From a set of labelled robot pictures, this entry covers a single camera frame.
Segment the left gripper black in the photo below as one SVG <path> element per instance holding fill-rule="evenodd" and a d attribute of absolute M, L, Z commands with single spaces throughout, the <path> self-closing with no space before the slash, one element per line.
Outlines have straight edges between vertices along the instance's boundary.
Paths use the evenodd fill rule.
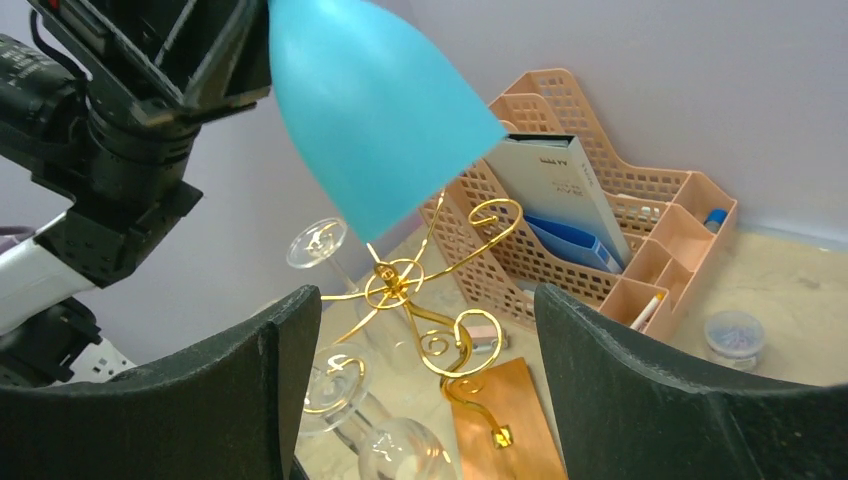
<path fill-rule="evenodd" d="M 34 1 L 89 75 L 92 137 L 135 163 L 186 162 L 199 123 L 270 91 L 266 1 Z"/>

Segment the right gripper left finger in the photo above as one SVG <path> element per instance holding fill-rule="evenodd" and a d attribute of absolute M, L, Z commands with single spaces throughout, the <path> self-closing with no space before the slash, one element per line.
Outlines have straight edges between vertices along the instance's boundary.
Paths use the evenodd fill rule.
<path fill-rule="evenodd" d="M 105 383 L 1 390 L 5 479 L 302 479 L 322 306 L 305 285 Z"/>

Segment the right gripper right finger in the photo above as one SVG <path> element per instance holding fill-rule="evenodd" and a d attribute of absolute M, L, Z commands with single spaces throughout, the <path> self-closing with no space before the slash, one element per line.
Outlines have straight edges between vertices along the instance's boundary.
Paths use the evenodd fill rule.
<path fill-rule="evenodd" d="M 572 479 L 843 479 L 847 388 L 776 380 L 692 356 L 561 288 L 534 313 Z"/>

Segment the blue plastic goblet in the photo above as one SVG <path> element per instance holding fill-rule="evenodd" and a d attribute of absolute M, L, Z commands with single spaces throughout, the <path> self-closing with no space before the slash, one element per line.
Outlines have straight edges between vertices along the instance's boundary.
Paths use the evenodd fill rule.
<path fill-rule="evenodd" d="M 269 57 L 293 145 L 364 242 L 506 134 L 425 35 L 368 1 L 270 2 Z"/>

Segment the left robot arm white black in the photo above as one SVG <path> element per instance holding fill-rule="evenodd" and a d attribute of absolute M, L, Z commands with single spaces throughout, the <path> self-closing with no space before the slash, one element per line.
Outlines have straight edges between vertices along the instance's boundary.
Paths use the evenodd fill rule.
<path fill-rule="evenodd" d="M 1 154 L 70 201 L 1 232 L 1 382 L 79 377 L 107 351 L 78 294 L 132 275 L 200 201 L 202 127 L 271 90 L 264 1 L 34 1 L 1 38 Z"/>

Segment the tall clear flute glass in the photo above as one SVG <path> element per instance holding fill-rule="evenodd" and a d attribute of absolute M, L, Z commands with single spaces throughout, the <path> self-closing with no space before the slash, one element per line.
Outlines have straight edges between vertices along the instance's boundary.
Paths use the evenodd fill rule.
<path fill-rule="evenodd" d="M 333 434 L 358 455 L 368 436 L 390 417 L 371 392 L 375 372 L 371 352 L 359 344 L 336 343 L 317 351 L 298 437 Z"/>

